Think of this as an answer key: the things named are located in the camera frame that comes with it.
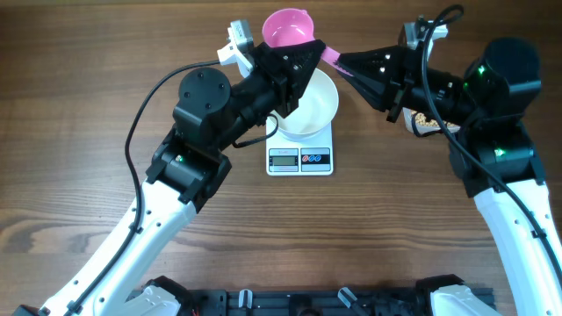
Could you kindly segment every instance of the pink measuring cup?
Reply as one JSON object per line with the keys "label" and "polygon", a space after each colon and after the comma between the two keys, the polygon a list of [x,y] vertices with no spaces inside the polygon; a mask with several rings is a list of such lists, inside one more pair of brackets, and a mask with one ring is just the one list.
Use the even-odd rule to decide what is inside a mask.
{"label": "pink measuring cup", "polygon": [[[314,22],[306,10],[282,9],[271,14],[263,23],[263,40],[270,47],[298,45],[314,40]],[[349,73],[336,65],[340,53],[326,47],[322,60],[330,66]]]}

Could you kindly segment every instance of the white ceramic bowl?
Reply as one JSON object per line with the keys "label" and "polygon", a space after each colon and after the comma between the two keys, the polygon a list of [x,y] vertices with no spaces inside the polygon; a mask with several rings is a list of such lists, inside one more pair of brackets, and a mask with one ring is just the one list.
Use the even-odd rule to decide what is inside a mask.
{"label": "white ceramic bowl", "polygon": [[[279,132],[286,138],[298,140],[313,136],[326,127],[337,113],[339,96],[335,84],[323,71],[315,69],[299,108],[287,118],[272,112],[279,121]],[[268,118],[275,124],[275,119]]]}

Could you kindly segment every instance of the digital scale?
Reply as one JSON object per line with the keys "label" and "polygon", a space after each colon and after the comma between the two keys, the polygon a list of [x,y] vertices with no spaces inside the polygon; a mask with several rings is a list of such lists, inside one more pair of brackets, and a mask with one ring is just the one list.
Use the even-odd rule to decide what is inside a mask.
{"label": "digital scale", "polygon": [[[275,123],[267,120],[266,134]],[[270,176],[329,176],[334,172],[332,124],[307,138],[290,140],[277,130],[266,140],[265,169]]]}

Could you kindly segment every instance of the green led light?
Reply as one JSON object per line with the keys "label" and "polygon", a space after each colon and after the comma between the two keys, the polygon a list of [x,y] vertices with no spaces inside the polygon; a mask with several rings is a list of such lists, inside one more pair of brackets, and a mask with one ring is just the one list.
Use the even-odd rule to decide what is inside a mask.
{"label": "green led light", "polygon": [[501,148],[494,149],[494,153],[496,157],[501,157],[506,154],[506,151]]}

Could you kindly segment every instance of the wood grain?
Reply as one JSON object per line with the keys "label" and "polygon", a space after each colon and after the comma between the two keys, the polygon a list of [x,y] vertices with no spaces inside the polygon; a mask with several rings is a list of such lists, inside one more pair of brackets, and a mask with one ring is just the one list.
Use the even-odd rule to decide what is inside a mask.
{"label": "wood grain", "polygon": [[[216,59],[231,20],[262,22],[306,8],[315,36],[343,52],[394,45],[401,24],[435,16],[443,1],[191,2],[0,9],[0,314],[41,305],[88,260],[133,199],[126,132],[146,93],[180,65]],[[500,36],[534,42],[544,91],[524,119],[543,159],[562,226],[559,135],[562,5],[472,1],[431,67],[462,74]],[[466,198],[442,137],[418,140],[392,125],[335,71],[335,173],[274,178],[264,144],[226,150],[234,167],[217,195],[158,257],[146,279],[166,275],[192,289],[335,289],[413,285],[456,273],[494,287],[515,314],[486,223]],[[222,68],[232,83],[235,67]],[[181,76],[156,93],[133,139],[143,176],[173,120]],[[248,138],[262,135],[255,128]]]}

